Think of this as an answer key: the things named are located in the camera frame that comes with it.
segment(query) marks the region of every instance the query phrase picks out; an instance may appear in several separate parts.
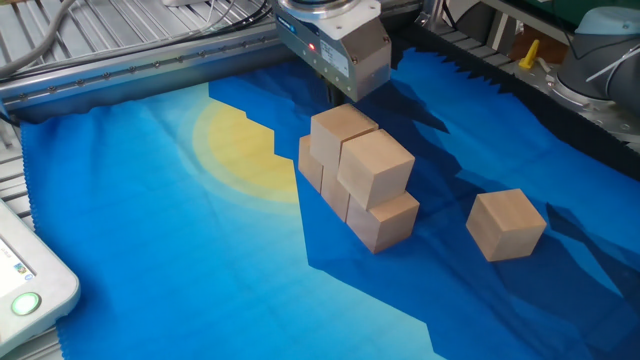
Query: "wooden cube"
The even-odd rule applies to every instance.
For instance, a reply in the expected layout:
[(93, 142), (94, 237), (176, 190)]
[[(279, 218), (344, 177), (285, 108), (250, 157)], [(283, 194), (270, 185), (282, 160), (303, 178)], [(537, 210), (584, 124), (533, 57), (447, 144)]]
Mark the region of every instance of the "wooden cube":
[(347, 220), (349, 192), (338, 182), (336, 174), (324, 170), (322, 174), (322, 197), (342, 221)]
[(488, 261), (531, 255), (546, 227), (520, 189), (478, 195), (467, 221)]
[(405, 192), (415, 157), (384, 130), (342, 146), (338, 181), (369, 210)]
[(365, 210), (353, 196), (349, 200), (347, 225), (376, 254), (408, 238), (420, 203), (408, 192)]
[(338, 173), (342, 143), (374, 131), (378, 124), (346, 104), (311, 118), (311, 155), (331, 173)]
[(298, 150), (298, 170), (320, 192), (322, 190), (322, 165), (311, 156), (311, 135), (300, 138)]

